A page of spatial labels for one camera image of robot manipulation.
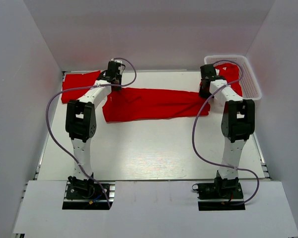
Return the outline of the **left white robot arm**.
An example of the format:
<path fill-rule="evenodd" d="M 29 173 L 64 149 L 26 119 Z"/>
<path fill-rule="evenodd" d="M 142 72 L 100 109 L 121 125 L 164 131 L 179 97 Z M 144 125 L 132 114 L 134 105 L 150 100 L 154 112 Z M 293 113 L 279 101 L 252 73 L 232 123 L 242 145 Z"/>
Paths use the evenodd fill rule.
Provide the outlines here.
<path fill-rule="evenodd" d="M 89 179 L 93 176 L 90 161 L 91 139 L 96 133 L 95 109 L 111 93 L 112 84 L 121 85 L 123 62 L 112 59 L 107 69 L 100 73 L 95 84 L 101 85 L 89 89 L 77 100 L 67 103 L 66 132 L 73 145 L 74 156 L 77 162 L 74 165 L 74 177 Z"/>

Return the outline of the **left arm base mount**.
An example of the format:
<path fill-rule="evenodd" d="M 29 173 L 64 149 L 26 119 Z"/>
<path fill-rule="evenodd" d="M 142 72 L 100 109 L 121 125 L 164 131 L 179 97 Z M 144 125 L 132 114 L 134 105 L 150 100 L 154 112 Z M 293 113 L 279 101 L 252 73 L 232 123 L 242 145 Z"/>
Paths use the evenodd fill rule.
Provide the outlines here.
<path fill-rule="evenodd" d="M 91 179 L 69 176 L 63 210 L 109 210 L 114 201 L 115 184 L 97 184 Z"/>

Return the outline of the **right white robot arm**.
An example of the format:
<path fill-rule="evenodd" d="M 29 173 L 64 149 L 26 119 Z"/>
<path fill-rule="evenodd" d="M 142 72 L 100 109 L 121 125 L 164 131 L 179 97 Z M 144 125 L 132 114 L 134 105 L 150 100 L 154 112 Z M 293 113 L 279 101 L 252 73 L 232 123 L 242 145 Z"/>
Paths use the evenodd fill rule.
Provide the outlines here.
<path fill-rule="evenodd" d="M 215 98 L 224 106 L 221 130 L 224 136 L 224 151 L 221 166 L 214 181 L 215 194 L 227 197 L 238 187 L 238 171 L 240 157 L 244 145 L 255 130 L 255 103 L 244 99 L 232 89 L 231 85 L 243 78 L 239 65 L 237 76 L 229 82 L 213 64 L 200 67 L 201 83 L 199 95 L 207 99 Z"/>

